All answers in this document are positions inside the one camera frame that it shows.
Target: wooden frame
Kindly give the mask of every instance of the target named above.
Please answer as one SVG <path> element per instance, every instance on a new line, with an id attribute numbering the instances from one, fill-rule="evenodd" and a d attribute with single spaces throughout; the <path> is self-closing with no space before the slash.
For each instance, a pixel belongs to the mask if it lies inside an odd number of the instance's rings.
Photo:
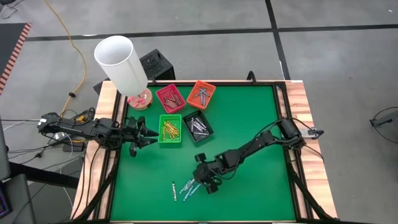
<path id="1" fill-rule="evenodd" d="M 251 83 L 251 80 L 202 80 L 204 82 L 229 82 L 229 83 Z M 195 83 L 196 80 L 159 80 L 156 83 L 186 83 L 192 82 Z M 258 80 L 257 82 L 281 82 L 281 80 Z M 287 96 L 289 99 L 290 110 L 292 112 L 292 116 L 303 121 L 305 124 L 309 125 L 310 127 L 314 126 L 310 107 L 307 100 L 307 95 L 305 93 L 304 84 L 302 81 L 282 81 L 285 82 L 287 88 Z M 96 109 L 96 118 L 112 118 L 115 100 L 116 100 L 117 90 L 116 87 L 113 85 L 111 81 L 103 82 L 101 93 L 99 95 L 97 109 Z M 279 96 L 279 103 L 282 110 L 282 114 L 286 115 L 286 108 L 282 94 L 278 94 Z M 122 111 L 124 109 L 124 100 L 125 97 L 122 96 L 119 99 L 119 108 L 118 116 L 116 117 L 117 121 L 121 121 Z M 297 123 L 299 128 L 302 128 L 302 124 Z M 307 144 L 320 152 L 319 143 L 317 140 L 306 139 Z M 86 207 L 87 202 L 87 194 L 88 200 L 90 201 L 95 193 L 98 191 L 100 186 L 100 177 L 103 168 L 103 164 L 105 163 L 105 150 L 100 149 L 95 158 L 93 158 L 95 151 L 98 148 L 98 144 L 94 141 L 90 141 L 86 150 L 86 157 L 85 157 L 85 167 L 82 169 L 81 177 L 79 186 L 76 192 L 75 203 L 73 205 L 72 214 L 77 209 L 78 203 L 80 201 L 81 194 L 83 194 L 80 206 L 76 211 L 75 217 L 79 216 L 79 214 L 84 210 Z M 88 181 L 90 175 L 90 164 L 93 161 L 93 168 L 91 170 L 91 184 L 90 189 L 88 190 Z M 108 170 L 109 173 L 110 168 L 114 161 L 114 152 L 111 153 L 108 161 Z M 331 196 L 330 188 L 328 179 L 326 176 L 325 166 L 321 158 L 319 158 L 316 154 L 311 151 L 306 150 L 303 148 L 301 161 L 303 165 L 303 170 L 305 174 L 305 180 L 307 184 L 308 190 L 317 200 L 317 202 L 323 207 L 323 209 L 331 216 L 336 217 L 336 210 L 333 203 L 333 199 Z M 85 173 L 85 181 L 83 183 L 83 172 Z M 105 218 L 106 217 L 106 208 L 108 205 L 109 200 L 109 188 L 104 193 L 98 218 Z M 300 214 L 302 218 L 307 218 L 307 213 L 305 209 L 304 199 L 300 192 L 300 190 L 296 187 L 299 207 L 300 207 Z"/>

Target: cable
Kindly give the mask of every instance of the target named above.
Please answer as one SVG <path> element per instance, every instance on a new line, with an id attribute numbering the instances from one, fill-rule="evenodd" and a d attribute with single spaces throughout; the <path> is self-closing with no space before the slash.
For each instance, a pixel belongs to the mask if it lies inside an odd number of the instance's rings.
<path id="1" fill-rule="evenodd" d="M 31 158 L 31 159 L 29 159 L 28 161 L 25 161 L 25 162 L 23 162 L 23 163 L 20 163 L 21 165 L 23 165 L 23 164 L 26 164 L 26 163 L 28 163 L 28 162 L 30 162 L 30 161 L 32 161 L 32 160 L 34 160 L 34 159 L 36 159 L 37 158 L 37 156 L 35 156 L 35 157 L 33 157 L 33 158 Z"/>
<path id="2" fill-rule="evenodd" d="M 40 121 L 40 119 L 1 119 L 0 121 Z"/>
<path id="3" fill-rule="evenodd" d="M 55 12 L 55 10 L 52 8 L 52 6 L 50 5 L 50 3 L 49 3 L 47 0 L 44 0 L 44 2 L 46 3 L 46 5 L 48 5 L 48 7 L 51 9 L 51 11 L 54 13 L 54 15 L 55 15 L 55 16 L 57 17 L 57 19 L 60 21 L 61 25 L 63 26 L 63 28 L 65 29 L 65 31 L 66 31 L 67 34 L 68 34 L 68 38 L 69 38 L 69 41 L 70 41 L 72 47 L 80 54 L 80 57 L 81 57 L 81 59 L 82 59 L 84 65 L 85 65 L 85 74 L 84 74 L 84 76 L 83 76 L 83 79 L 81 79 L 79 85 L 78 85 L 71 93 L 69 93 L 68 100 L 67 100 L 67 102 L 65 103 L 65 106 L 63 106 L 63 109 L 62 109 L 62 113 L 63 113 L 63 112 L 67 109 L 67 107 L 68 107 L 68 105 L 69 105 L 69 102 L 70 102 L 70 100 L 72 99 L 72 97 L 75 97 L 76 91 L 78 91 L 78 90 L 80 89 L 81 85 L 82 85 L 82 84 L 85 82 L 85 80 L 86 80 L 86 77 L 87 77 L 87 64 L 86 64 L 86 60 L 85 60 L 83 54 L 80 52 L 80 50 L 79 50 L 79 49 L 75 46 L 75 44 L 73 43 L 73 40 L 72 40 L 72 38 L 70 37 L 69 30 L 67 29 L 66 25 L 63 23 L 63 21 L 62 21 L 62 19 L 60 18 L 60 16 L 57 14 L 57 12 Z"/>
<path id="4" fill-rule="evenodd" d="M 91 184 L 91 170 L 93 168 L 93 164 L 94 164 L 94 159 L 95 159 L 95 155 L 97 155 L 97 152 L 99 151 L 100 147 L 98 146 L 97 150 L 94 153 L 93 158 L 91 159 L 91 164 L 90 164 L 90 174 L 88 175 L 88 188 L 87 188 L 87 199 L 86 199 L 86 207 L 88 205 L 88 196 L 90 195 L 90 184 Z"/>
<path id="5" fill-rule="evenodd" d="M 67 110 L 62 111 L 62 113 L 60 113 L 60 117 L 62 117 L 63 114 L 64 114 L 65 112 L 67 112 L 67 111 L 72 111 L 72 112 L 74 112 L 74 113 L 76 114 L 76 117 L 78 116 L 77 113 L 76 113 L 76 111 L 71 110 L 71 109 L 67 109 Z"/>
<path id="6" fill-rule="evenodd" d="M 15 124 L 13 124 L 13 125 L 10 125 L 10 126 L 8 126 L 8 127 L 5 127 L 2 131 L 5 131 L 5 130 L 7 130 L 7 129 L 9 129 L 9 128 L 14 127 L 15 125 L 22 124 L 22 123 L 25 123 L 25 122 L 28 122 L 28 121 L 20 121 L 20 122 L 17 122 L 17 123 L 15 123 Z"/>
<path id="7" fill-rule="evenodd" d="M 217 174 L 215 171 L 213 171 L 213 170 L 211 170 L 211 169 L 209 169 L 209 170 L 210 170 L 212 173 L 214 173 L 217 177 L 219 177 L 220 179 L 223 179 L 223 180 L 231 180 L 231 179 L 236 175 L 236 171 L 238 170 L 238 165 L 239 165 L 239 161 L 241 160 L 241 157 L 242 157 L 243 154 L 251 147 L 251 145 L 253 144 L 253 142 L 256 140 L 257 136 L 258 136 L 259 134 L 261 134 L 261 133 L 262 133 L 266 128 L 268 128 L 269 126 L 271 126 L 271 127 L 269 128 L 269 130 L 268 130 L 268 131 L 270 131 L 272 128 L 274 128 L 274 126 L 275 126 L 279 121 L 281 121 L 281 119 L 279 119 L 279 120 L 277 120 L 277 121 L 274 121 L 273 123 L 270 123 L 270 124 L 265 125 L 265 126 L 253 137 L 253 139 L 251 140 L 249 146 L 248 146 L 247 148 L 245 148 L 245 150 L 243 150 L 243 151 L 240 153 L 240 155 L 238 156 L 238 159 L 236 160 L 236 166 L 235 166 L 235 168 L 234 168 L 234 172 L 232 173 L 231 176 L 229 176 L 229 177 L 223 177 L 222 175 Z"/>
<path id="8" fill-rule="evenodd" d="M 71 148 L 71 152 L 70 152 L 70 155 L 69 155 L 69 158 L 71 158 L 72 157 L 72 154 L 73 154 L 73 142 L 72 142 L 72 139 L 69 137 L 69 135 L 67 135 L 67 137 L 69 138 L 69 140 L 70 140 L 70 144 L 72 145 L 72 146 L 70 146 L 70 148 Z M 60 174 L 62 174 L 62 167 L 63 167 L 63 165 L 64 165 L 65 163 L 63 163 L 62 165 L 61 165 L 61 168 L 60 168 Z M 67 194 L 67 196 L 68 196 L 68 199 L 69 199 L 69 202 L 70 202 L 70 206 L 73 208 L 73 203 L 72 203 L 72 199 L 70 198 L 70 196 L 69 196 L 69 193 L 68 193 L 68 191 L 67 191 L 67 189 L 65 188 L 65 187 L 63 187 L 63 190 L 65 191 L 65 193 Z"/>
<path id="9" fill-rule="evenodd" d="M 295 120 L 295 121 L 300 122 L 302 125 L 304 125 L 304 126 L 305 126 L 306 128 L 308 128 L 309 130 L 314 131 L 314 129 L 312 129 L 310 126 L 306 125 L 303 121 L 301 121 L 301 120 L 299 120 L 299 119 L 297 119 L 297 118 L 292 118 L 292 119 Z"/>
<path id="10" fill-rule="evenodd" d="M 96 152 L 94 153 L 94 156 L 93 156 L 93 158 L 92 158 L 92 160 L 91 160 L 91 164 L 93 164 L 95 154 L 97 153 L 97 151 L 98 151 L 99 149 L 100 149 L 100 147 L 98 146 L 98 148 L 97 148 Z M 83 184 L 81 185 L 81 193 L 80 193 L 79 202 L 78 202 L 78 204 L 77 204 L 77 207 L 76 207 L 75 212 L 73 212 L 73 215 L 71 216 L 71 219 L 73 219 L 73 218 L 75 217 L 77 210 L 79 210 L 79 207 L 80 207 L 80 204 L 81 204 L 81 200 L 83 199 L 83 192 L 85 191 L 85 173 L 86 173 L 85 169 L 86 169 L 86 159 L 83 160 L 83 167 L 82 167 L 81 169 L 82 169 L 82 171 L 83 171 Z M 91 166 L 90 166 L 88 178 L 89 178 L 89 179 L 91 178 Z"/>
<path id="11" fill-rule="evenodd" d="M 71 144 L 69 144 L 69 143 L 62 142 L 62 141 L 56 140 L 56 139 L 55 139 L 55 138 L 53 138 L 53 137 L 46 136 L 46 135 L 45 135 L 45 134 L 43 134 L 43 133 L 41 133 L 41 135 L 43 135 L 43 136 L 44 136 L 44 137 L 46 137 L 46 138 L 52 139 L 52 140 L 54 140 L 54 141 L 56 141 L 56 142 L 59 142 L 59 143 L 62 143 L 62 144 L 66 144 L 66 145 L 68 145 L 68 146 L 72 146 L 72 145 L 71 145 Z"/>
<path id="12" fill-rule="evenodd" d="M 318 156 L 319 156 L 323 161 L 325 161 L 325 160 L 323 159 L 322 154 L 320 154 L 318 151 L 316 151 L 315 149 L 311 148 L 311 147 L 308 146 L 308 145 L 305 145 L 305 147 L 311 149 L 313 152 L 315 152 L 316 154 L 318 154 Z"/>
<path id="13" fill-rule="evenodd" d="M 388 107 L 388 108 L 384 108 L 383 110 L 380 110 L 379 112 L 377 112 L 376 115 L 374 115 L 374 117 L 373 117 L 372 120 L 375 120 L 376 117 L 377 117 L 380 113 L 382 113 L 383 111 L 390 110 L 390 109 L 396 109 L 396 108 L 398 108 L 398 106 L 390 106 L 390 107 Z M 374 125 L 372 125 L 372 127 L 373 127 L 374 130 L 376 130 L 376 132 L 377 132 L 381 137 L 383 137 L 385 140 L 387 140 L 387 141 L 389 141 L 389 142 L 392 142 L 392 143 L 395 143 L 395 144 L 398 144 L 398 141 L 391 140 L 391 139 L 385 137 L 383 134 L 381 134 L 380 131 L 377 130 L 377 128 L 376 128 Z"/>
<path id="14" fill-rule="evenodd" d="M 80 171 L 80 170 L 77 170 L 77 171 L 74 171 L 74 172 L 72 172 L 71 174 L 67 174 L 67 175 L 73 175 L 73 174 L 76 174 L 76 173 L 79 172 L 79 171 Z M 14 221 L 12 221 L 12 223 L 14 223 L 14 222 L 17 220 L 19 214 L 20 214 L 21 211 L 25 208 L 25 206 L 26 206 L 27 204 L 29 204 L 29 203 L 33 200 L 33 198 L 36 197 L 36 195 L 37 195 L 41 190 L 43 190 L 43 188 L 44 188 L 46 185 L 47 185 L 47 184 L 43 184 L 43 186 L 42 186 L 38 191 L 36 191 L 36 193 L 35 193 L 33 196 L 31 196 L 31 198 L 28 200 L 28 202 L 26 202 L 26 203 L 24 204 L 24 206 L 22 206 L 22 208 L 19 210 L 18 214 L 15 216 L 15 219 L 14 219 Z"/>

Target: concrete floor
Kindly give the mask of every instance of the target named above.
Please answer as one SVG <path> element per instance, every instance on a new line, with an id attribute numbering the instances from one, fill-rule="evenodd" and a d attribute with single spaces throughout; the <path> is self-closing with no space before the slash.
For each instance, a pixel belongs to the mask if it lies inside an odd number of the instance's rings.
<path id="1" fill-rule="evenodd" d="M 50 2 L 73 35 L 271 27 L 263 0 Z M 278 27 L 398 24 L 396 1 L 271 3 Z M 24 1 L 17 8 L 10 19 L 0 22 L 32 22 L 29 37 L 65 35 L 42 0 Z M 347 221 L 396 223 L 397 146 L 378 136 L 369 119 L 385 107 L 396 106 L 398 30 L 284 32 L 280 38 L 291 79 L 304 80 L 315 124 L 326 132 L 320 144 L 338 216 Z M 174 65 L 177 79 L 240 79 L 249 70 L 258 79 L 283 79 L 272 33 L 131 40 L 140 56 L 159 49 Z M 98 96 L 92 86 L 105 79 L 93 58 L 99 41 L 75 41 L 88 64 L 88 79 L 70 105 L 75 111 L 96 105 Z M 0 114 L 4 119 L 37 119 L 44 113 L 60 112 L 67 93 L 82 75 L 83 64 L 68 41 L 26 42 L 0 96 Z M 388 127 L 382 132 L 397 139 Z M 6 131 L 6 142 L 16 150 L 39 147 L 46 140 L 35 124 L 23 124 Z M 68 157 L 54 149 L 28 165 L 43 168 Z M 62 189 L 44 191 L 40 201 L 50 200 L 55 190 L 62 194 Z M 34 205 L 39 223 L 65 218 L 69 202 L 66 197 L 60 200 L 62 211 L 52 210 L 50 220 L 44 218 L 50 205 Z"/>

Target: white cup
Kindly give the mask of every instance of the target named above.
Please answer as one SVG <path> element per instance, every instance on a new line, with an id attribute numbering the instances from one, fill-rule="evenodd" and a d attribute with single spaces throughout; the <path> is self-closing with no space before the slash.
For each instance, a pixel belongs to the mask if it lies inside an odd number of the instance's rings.
<path id="1" fill-rule="evenodd" d="M 148 78 L 127 37 L 115 35 L 102 40 L 94 58 L 122 95 L 136 96 L 147 88 Z"/>

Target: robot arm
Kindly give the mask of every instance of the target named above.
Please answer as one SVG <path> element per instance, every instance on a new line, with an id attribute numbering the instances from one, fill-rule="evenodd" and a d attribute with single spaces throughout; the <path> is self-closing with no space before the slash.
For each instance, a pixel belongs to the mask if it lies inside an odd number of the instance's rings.
<path id="1" fill-rule="evenodd" d="M 231 179 L 233 177 L 223 177 L 224 175 L 231 172 L 235 173 L 245 158 L 253 155 L 262 148 L 273 144 L 280 144 L 291 148 L 301 148 L 305 145 L 305 141 L 292 119 L 280 119 L 272 127 L 275 125 L 279 127 L 285 140 L 278 139 L 272 135 L 270 130 L 267 130 L 261 132 L 239 149 L 230 149 L 216 155 L 213 161 L 205 161 L 206 156 L 204 153 L 196 155 L 195 160 L 200 163 L 195 171 L 193 171 L 195 181 L 205 185 L 207 192 L 212 194 L 218 190 L 218 186 L 222 183 L 221 179 Z"/>
<path id="2" fill-rule="evenodd" d="M 108 149 L 117 149 L 122 143 L 131 142 L 130 155 L 132 157 L 136 156 L 137 148 L 140 149 L 157 142 L 156 139 L 145 137 L 159 135 L 157 132 L 146 128 L 144 117 L 140 117 L 138 121 L 131 117 L 126 126 L 119 127 L 118 124 L 109 118 L 89 119 L 84 122 L 78 122 L 61 118 L 57 113 L 48 113 L 42 116 L 37 128 L 43 135 L 63 132 L 83 137 L 87 140 L 95 140 L 101 147 Z"/>

